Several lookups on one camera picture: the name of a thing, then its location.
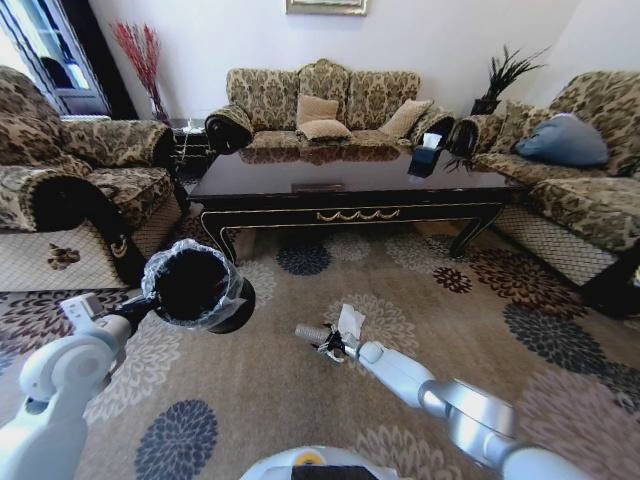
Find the floral rug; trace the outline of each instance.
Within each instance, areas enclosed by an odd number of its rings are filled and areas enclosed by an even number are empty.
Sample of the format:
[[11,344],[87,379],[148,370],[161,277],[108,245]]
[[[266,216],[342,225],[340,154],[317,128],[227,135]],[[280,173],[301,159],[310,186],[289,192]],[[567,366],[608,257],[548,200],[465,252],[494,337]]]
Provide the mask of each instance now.
[[[586,308],[570,287],[493,233],[460,260],[450,224],[242,231],[240,271],[257,292],[240,331],[180,330],[150,315],[86,412],[79,479],[237,479],[301,445],[350,448],[417,480],[487,479],[444,424],[404,406],[364,369],[293,336],[343,303],[375,339],[512,403],[519,434],[597,479],[640,477],[640,329]],[[208,241],[195,219],[180,234]],[[70,332],[57,303],[78,292],[0,294],[0,422],[18,375]],[[99,291],[105,306],[132,295]]]

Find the blue pillow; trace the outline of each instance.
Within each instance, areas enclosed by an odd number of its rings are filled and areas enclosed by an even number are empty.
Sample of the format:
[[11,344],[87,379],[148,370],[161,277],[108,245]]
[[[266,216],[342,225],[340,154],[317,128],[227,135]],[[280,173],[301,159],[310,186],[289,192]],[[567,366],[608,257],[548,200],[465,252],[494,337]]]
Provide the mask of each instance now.
[[596,167],[607,163],[607,145],[598,131],[577,117],[560,114],[538,125],[520,140],[516,152],[550,165]]

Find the wall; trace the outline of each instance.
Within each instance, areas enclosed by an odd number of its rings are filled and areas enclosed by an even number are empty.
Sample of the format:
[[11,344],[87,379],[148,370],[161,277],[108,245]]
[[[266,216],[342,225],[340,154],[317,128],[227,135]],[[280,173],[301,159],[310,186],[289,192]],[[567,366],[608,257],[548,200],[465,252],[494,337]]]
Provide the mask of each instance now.
[[[422,98],[468,113],[488,86],[503,43],[526,52],[554,44],[579,0],[370,0],[366,17],[285,15],[284,0],[90,0],[142,117],[149,104],[108,24],[148,23],[162,41],[159,83],[174,117],[226,103],[232,67],[297,69],[327,57],[350,69],[408,69]],[[524,95],[536,73],[507,91]]]
[[590,70],[640,71],[640,2],[582,0],[526,100],[547,106],[576,75]]

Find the dark wooden coffee table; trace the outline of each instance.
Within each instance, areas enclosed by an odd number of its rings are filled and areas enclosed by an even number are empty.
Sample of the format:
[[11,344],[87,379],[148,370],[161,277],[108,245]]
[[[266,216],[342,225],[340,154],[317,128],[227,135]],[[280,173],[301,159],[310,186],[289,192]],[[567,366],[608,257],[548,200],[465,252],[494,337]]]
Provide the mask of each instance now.
[[375,161],[363,161],[361,154],[358,161],[335,157],[322,150],[302,160],[290,153],[281,158],[243,152],[220,156],[190,199],[204,204],[204,228],[234,262],[228,228],[466,219],[469,223],[450,248],[457,258],[525,191],[498,173],[451,170],[448,152],[435,168],[399,151],[371,155]]

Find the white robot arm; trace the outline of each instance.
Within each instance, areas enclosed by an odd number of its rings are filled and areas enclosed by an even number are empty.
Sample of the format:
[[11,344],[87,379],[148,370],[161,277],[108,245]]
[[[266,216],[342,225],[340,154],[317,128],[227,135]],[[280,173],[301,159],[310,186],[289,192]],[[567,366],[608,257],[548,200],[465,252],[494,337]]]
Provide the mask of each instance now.
[[451,441],[506,480],[588,480],[563,457],[515,439],[513,408],[460,380],[439,383],[425,367],[378,342],[347,352],[412,408],[443,418]]
[[87,403],[124,361],[132,323],[119,315],[93,322],[102,310],[91,294],[63,302],[74,335],[35,352],[20,374],[26,398],[0,430],[0,479],[68,480],[87,437]]

